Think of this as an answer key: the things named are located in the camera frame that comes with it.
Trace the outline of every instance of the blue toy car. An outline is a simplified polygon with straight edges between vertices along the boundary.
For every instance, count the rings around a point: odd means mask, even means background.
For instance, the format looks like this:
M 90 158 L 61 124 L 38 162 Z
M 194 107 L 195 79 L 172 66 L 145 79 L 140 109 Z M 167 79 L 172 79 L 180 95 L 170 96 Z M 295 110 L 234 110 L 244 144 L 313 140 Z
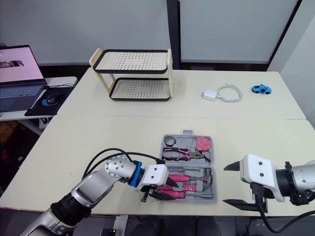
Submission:
M 271 88 L 268 86 L 265 86 L 263 84 L 256 85 L 252 87 L 252 91 L 254 93 L 263 93 L 263 94 L 270 94 L 271 93 Z

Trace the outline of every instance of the hammer head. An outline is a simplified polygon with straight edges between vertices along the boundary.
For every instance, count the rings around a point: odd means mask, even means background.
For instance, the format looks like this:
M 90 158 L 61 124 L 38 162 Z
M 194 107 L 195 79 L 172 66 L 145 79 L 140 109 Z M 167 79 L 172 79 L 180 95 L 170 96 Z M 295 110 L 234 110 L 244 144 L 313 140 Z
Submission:
M 206 175 L 201 180 L 205 182 L 203 190 L 206 190 L 212 184 L 211 168 L 206 169 Z

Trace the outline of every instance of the white wall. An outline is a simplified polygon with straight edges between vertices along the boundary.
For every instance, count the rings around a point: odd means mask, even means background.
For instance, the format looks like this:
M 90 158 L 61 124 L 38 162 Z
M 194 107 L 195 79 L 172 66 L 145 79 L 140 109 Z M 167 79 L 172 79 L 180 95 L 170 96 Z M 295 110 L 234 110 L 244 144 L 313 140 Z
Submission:
M 182 62 L 268 63 L 297 0 L 181 0 Z
M 315 1 L 303 0 L 268 71 L 280 72 L 315 127 Z
M 0 0 L 0 41 L 39 64 L 88 63 L 103 49 L 170 48 L 166 0 Z
M 315 17 L 280 74 L 315 127 Z

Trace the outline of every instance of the white charging cable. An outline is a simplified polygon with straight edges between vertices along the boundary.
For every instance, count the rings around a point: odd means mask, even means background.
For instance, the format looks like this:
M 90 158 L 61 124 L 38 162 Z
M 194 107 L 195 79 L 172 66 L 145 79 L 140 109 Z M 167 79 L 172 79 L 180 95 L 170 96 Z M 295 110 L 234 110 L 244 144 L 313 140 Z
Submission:
M 201 93 L 202 97 L 204 99 L 208 99 L 208 100 L 211 100 L 211 101 L 214 101 L 216 97 L 221 99 L 223 102 L 239 102 L 239 101 L 241 101 L 242 98 L 243 98 L 243 94 L 240 91 L 240 89 L 238 87 L 236 87 L 235 85 L 229 85 L 228 83 L 225 83 L 225 84 L 226 84 L 225 86 L 222 86 L 222 87 L 218 88 L 218 90 L 216 92 L 213 91 L 213 90 L 207 89 L 205 92 Z M 237 99 L 232 99 L 232 100 L 228 100 L 228 99 L 222 97 L 220 95 L 220 91 L 222 89 L 225 89 L 225 88 L 235 89 L 237 91 L 239 97 Z

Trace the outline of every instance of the white table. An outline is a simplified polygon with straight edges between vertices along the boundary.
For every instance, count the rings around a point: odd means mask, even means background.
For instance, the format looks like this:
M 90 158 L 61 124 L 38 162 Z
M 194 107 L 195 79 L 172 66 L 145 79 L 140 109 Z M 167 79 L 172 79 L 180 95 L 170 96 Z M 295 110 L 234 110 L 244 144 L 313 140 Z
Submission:
M 61 115 L 185 117 L 185 118 L 268 118 L 305 119 L 305 116 L 278 72 L 190 71 L 174 70 L 174 97 L 164 102 L 114 101 L 89 68 L 71 95 L 59 109 Z M 201 98 L 205 89 L 217 90 L 225 83 L 243 93 L 241 102 L 215 102 Z M 251 88 L 264 83 L 269 95 L 255 94 Z M 222 94 L 237 97 L 227 88 Z
M 68 77 L 53 77 L 53 78 L 45 78 L 47 85 L 49 86 L 59 86 L 64 84 L 75 85 L 77 83 L 77 78 L 74 76 Z M 43 90 L 42 93 L 38 96 L 34 104 L 42 97 L 46 90 Z M 25 116 L 25 111 L 14 111 L 14 112 L 2 112 L 0 113 L 0 121 L 7 120 L 18 120 L 21 124 L 25 125 L 27 128 L 40 135 L 42 130 L 36 127 L 32 122 L 28 121 L 28 119 L 36 119 L 36 118 L 49 118 L 52 116 Z
M 148 118 L 118 116 L 56 115 L 29 153 L 19 172 L 0 199 L 1 207 L 45 210 L 78 183 L 88 162 L 102 149 L 122 148 L 159 155 L 165 134 L 181 134 L 191 129 L 195 135 L 213 138 L 215 183 L 218 200 L 213 204 L 160 202 L 127 184 L 116 183 L 113 190 L 93 210 L 99 214 L 159 215 L 258 215 L 241 211 L 224 199 L 252 203 L 250 186 L 241 182 L 239 172 L 223 168 L 253 153 L 270 159 L 279 168 L 314 159 L 315 132 L 307 120 Z M 143 165 L 151 159 L 133 157 Z M 298 215 L 314 209 L 268 201 L 268 216 Z

